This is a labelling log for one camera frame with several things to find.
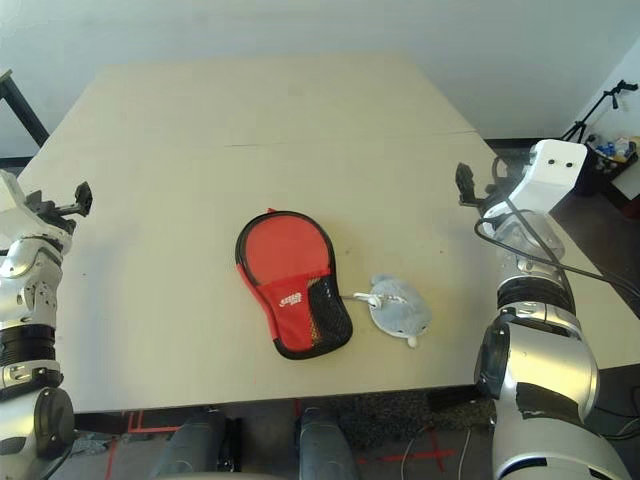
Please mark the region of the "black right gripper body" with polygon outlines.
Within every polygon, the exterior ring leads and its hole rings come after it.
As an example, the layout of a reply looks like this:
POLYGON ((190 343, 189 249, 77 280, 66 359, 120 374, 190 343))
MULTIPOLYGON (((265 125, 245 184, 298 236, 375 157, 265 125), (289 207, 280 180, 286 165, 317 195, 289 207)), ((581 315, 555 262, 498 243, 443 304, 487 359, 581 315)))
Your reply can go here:
POLYGON ((500 196, 498 194, 491 194, 485 198, 477 198, 475 195, 470 193, 459 194, 459 205, 474 208, 480 215, 485 215, 491 207, 495 206, 499 202, 500 196))

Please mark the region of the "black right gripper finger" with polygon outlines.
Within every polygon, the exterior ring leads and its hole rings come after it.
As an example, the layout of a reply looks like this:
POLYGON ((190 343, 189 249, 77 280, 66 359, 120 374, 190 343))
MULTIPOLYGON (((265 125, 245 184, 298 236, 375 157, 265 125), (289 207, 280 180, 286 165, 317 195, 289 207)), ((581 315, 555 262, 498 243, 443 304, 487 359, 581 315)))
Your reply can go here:
POLYGON ((459 191, 460 204, 475 203, 475 183, 471 168, 462 162, 456 167, 455 183, 459 191))

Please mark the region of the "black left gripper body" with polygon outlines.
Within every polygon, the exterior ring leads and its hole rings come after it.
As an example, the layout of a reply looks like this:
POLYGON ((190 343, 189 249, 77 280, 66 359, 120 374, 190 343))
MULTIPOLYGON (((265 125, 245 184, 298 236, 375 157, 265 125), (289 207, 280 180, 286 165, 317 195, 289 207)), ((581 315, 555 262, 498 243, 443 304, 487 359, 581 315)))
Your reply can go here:
POLYGON ((41 220, 66 233, 75 231, 75 221, 67 219, 75 213, 75 205, 57 206, 52 200, 43 200, 41 192, 33 192, 26 196, 25 205, 41 220))

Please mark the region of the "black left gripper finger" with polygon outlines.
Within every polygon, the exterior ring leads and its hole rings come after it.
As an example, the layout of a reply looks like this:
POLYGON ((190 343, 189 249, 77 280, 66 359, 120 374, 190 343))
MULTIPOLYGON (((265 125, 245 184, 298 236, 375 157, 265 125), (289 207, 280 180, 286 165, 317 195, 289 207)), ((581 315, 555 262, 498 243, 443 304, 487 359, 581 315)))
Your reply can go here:
POLYGON ((75 212, 81 216, 88 216, 93 203, 93 194, 87 181, 76 187, 75 212))

